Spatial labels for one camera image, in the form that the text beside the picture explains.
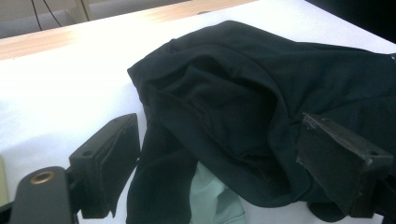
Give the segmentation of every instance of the white surface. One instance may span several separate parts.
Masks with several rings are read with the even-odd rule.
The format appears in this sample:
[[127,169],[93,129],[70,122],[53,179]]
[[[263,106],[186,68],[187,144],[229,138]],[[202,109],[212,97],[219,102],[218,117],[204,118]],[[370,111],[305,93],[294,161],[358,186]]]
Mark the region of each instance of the white surface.
[[[251,24],[295,41],[396,52],[396,45],[305,1],[262,0],[144,27],[118,23],[101,30],[93,42],[2,61],[0,154],[5,160],[10,199],[18,182],[34,170],[51,165],[66,168],[68,156],[117,116],[137,113],[142,140],[145,117],[126,69],[170,38],[226,20]],[[125,204],[126,191],[115,219],[81,219],[80,223],[124,223]],[[303,203],[276,209],[244,206],[249,223],[323,223]],[[347,218],[339,223],[380,223],[380,217]]]

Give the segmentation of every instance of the light green fabric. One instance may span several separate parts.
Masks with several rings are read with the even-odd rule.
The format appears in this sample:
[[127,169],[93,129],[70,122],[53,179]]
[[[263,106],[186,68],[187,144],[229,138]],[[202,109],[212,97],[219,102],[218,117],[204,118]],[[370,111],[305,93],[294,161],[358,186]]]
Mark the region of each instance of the light green fabric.
[[198,162],[190,191],[191,224],[246,224],[239,197]]

